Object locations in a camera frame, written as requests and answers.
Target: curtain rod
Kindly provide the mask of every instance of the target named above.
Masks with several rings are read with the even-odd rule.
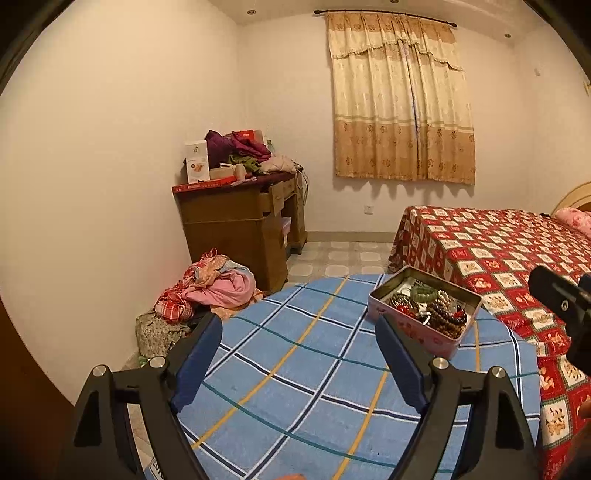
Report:
[[[437,18],[430,18],[430,17],[423,17],[422,15],[413,15],[413,14],[405,14],[402,12],[392,12],[388,10],[314,10],[314,15],[322,15],[330,12],[370,12],[370,13],[377,13],[377,14],[396,14],[396,15],[406,15],[408,17],[415,17],[415,18],[424,18],[425,20],[431,20],[433,22],[445,23],[450,27],[457,27],[457,23],[453,22],[446,22],[445,20],[438,20]]]

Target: metal screw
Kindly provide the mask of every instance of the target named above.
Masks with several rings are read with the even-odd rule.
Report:
[[[150,366],[152,368],[161,368],[166,363],[166,359],[163,356],[155,356],[150,359]]]
[[[502,367],[492,367],[492,374],[497,378],[503,378],[507,373]]]
[[[433,366],[439,370],[445,370],[447,367],[449,367],[449,362],[438,356],[437,358],[433,359]]]
[[[92,369],[92,374],[95,377],[102,377],[107,372],[107,367],[104,365],[97,365]]]

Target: plaid fabric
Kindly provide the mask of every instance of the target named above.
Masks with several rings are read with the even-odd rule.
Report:
[[[366,320],[383,275],[324,278],[285,289],[223,326],[222,343],[192,404],[178,414],[212,480],[384,480],[417,427]],[[535,347],[480,311],[452,363],[502,365],[538,431]],[[438,479],[451,477],[469,408],[459,407]],[[146,477],[159,478],[155,461]]]
[[[583,425],[577,412],[591,384],[565,357],[564,322],[530,295],[527,282],[545,265],[577,283],[590,271],[591,239],[535,213],[409,207],[389,260],[391,271],[414,265],[483,295],[489,312],[536,346],[544,478],[555,477]]]
[[[167,288],[158,297],[154,311],[167,323],[178,323],[193,316],[191,303],[183,298],[183,290],[195,282],[193,265],[183,274],[174,287]]]

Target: blue plaid blanket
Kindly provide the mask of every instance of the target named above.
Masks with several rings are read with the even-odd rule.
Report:
[[[406,405],[366,320],[385,275],[323,278],[288,288],[223,325],[222,343],[178,419],[212,480],[384,480],[419,415]],[[540,385],[535,347],[481,310],[452,364],[504,367],[535,440]],[[469,407],[459,407],[438,479],[455,466]],[[160,478],[155,460],[146,478]]]

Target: wooden headboard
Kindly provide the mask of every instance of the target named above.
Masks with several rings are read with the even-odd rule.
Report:
[[[573,207],[584,212],[591,212],[591,181],[583,183],[571,190],[556,206],[552,215],[554,215],[557,210],[565,207]]]

